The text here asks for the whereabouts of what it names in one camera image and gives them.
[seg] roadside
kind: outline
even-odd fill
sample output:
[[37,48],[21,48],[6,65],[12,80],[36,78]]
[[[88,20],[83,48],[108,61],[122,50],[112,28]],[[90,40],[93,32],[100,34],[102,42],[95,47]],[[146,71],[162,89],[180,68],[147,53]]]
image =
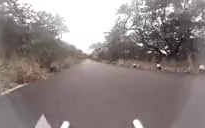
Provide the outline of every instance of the roadside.
[[26,59],[6,63],[0,60],[0,94],[10,93],[16,88],[40,79],[49,79],[56,72],[81,62],[82,59],[80,58],[68,58],[56,63],[56,70],[50,71],[50,69],[41,67],[35,61]]
[[[150,71],[159,70],[157,69],[157,63],[148,62],[148,61],[123,60],[123,59],[119,59],[115,62],[110,62],[107,60],[95,60],[95,61],[100,63],[105,63],[105,64],[112,64],[115,66],[135,68],[140,70],[150,70]],[[189,61],[184,61],[184,62],[162,61],[159,65],[162,67],[162,69],[159,71],[162,72],[181,73],[181,74],[183,73],[183,74],[193,74],[193,75],[199,74],[199,64],[193,65]]]

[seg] overcast sky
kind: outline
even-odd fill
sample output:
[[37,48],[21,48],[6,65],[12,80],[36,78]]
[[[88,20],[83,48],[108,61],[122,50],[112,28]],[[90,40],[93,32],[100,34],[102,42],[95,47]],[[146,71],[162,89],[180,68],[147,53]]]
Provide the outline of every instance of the overcast sky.
[[114,24],[115,13],[129,0],[19,0],[31,3],[36,11],[58,13],[65,18],[70,32],[63,40],[89,52],[90,44],[103,41],[103,32]]

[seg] tree canopy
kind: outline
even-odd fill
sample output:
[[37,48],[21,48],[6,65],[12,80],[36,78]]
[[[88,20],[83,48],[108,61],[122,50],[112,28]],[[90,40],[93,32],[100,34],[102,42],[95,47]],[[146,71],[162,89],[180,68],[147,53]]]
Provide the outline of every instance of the tree canopy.
[[205,57],[205,0],[132,0],[120,6],[117,17],[106,36],[108,52],[116,56],[125,42],[158,61]]

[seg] paved road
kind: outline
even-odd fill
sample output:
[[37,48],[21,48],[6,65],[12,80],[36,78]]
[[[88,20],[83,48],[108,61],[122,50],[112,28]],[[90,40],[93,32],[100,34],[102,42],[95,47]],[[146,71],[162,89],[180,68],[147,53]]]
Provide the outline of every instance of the paved road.
[[14,92],[6,99],[23,125],[42,115],[52,128],[205,128],[205,77],[83,64]]

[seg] road marking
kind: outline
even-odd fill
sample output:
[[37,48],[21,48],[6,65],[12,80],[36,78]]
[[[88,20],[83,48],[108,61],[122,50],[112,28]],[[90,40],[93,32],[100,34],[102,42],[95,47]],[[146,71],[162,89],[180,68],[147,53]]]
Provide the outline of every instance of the road marking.
[[133,120],[134,128],[143,128],[142,123],[138,119]]
[[68,121],[64,121],[61,128],[69,128],[70,127],[70,123]]
[[42,114],[40,119],[37,121],[35,128],[51,128],[44,114]]
[[17,89],[20,89],[20,88],[26,86],[26,85],[28,85],[28,84],[22,84],[22,85],[18,85],[18,86],[16,86],[16,87],[14,87],[14,88],[8,89],[8,90],[2,92],[2,93],[1,93],[1,96],[5,96],[5,95],[7,95],[7,94],[9,94],[9,93],[11,93],[11,92],[17,90]]

